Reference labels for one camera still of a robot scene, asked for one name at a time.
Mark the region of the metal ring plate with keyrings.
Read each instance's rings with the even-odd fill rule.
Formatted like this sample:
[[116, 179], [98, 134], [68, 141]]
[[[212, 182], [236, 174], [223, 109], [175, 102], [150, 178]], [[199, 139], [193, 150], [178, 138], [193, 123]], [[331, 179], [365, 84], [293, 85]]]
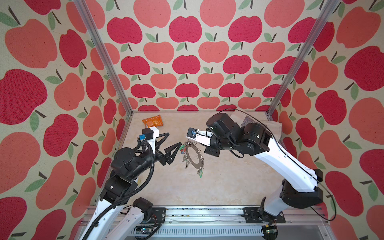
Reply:
[[183, 162], [186, 163], [185, 169], [193, 166], [197, 170], [199, 178], [204, 174], [204, 157], [202, 151], [196, 146], [196, 143], [190, 140], [185, 141], [179, 151], [183, 155]]

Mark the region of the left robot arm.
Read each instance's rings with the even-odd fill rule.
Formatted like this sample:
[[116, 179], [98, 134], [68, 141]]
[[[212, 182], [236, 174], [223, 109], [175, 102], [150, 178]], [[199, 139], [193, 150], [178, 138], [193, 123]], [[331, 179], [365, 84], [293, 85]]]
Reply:
[[160, 146], [169, 133], [159, 134], [155, 127], [143, 130], [134, 148], [121, 148], [111, 163], [112, 172], [100, 194], [96, 210], [81, 235], [82, 240], [124, 240], [141, 223], [148, 223], [153, 215], [153, 204], [138, 198], [127, 203], [150, 182], [155, 163], [173, 163], [181, 143], [164, 152]]

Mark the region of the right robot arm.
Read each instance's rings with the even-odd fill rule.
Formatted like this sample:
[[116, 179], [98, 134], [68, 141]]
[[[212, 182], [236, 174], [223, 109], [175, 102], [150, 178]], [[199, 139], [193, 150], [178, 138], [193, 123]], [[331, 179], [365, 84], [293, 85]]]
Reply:
[[283, 176], [281, 186], [262, 200], [259, 216], [271, 221], [288, 207], [305, 209], [323, 202], [321, 170], [312, 170], [283, 149], [272, 132], [257, 121], [240, 127], [226, 113], [217, 113], [206, 122], [212, 132], [206, 149], [210, 155], [223, 150], [238, 151], [263, 161]]

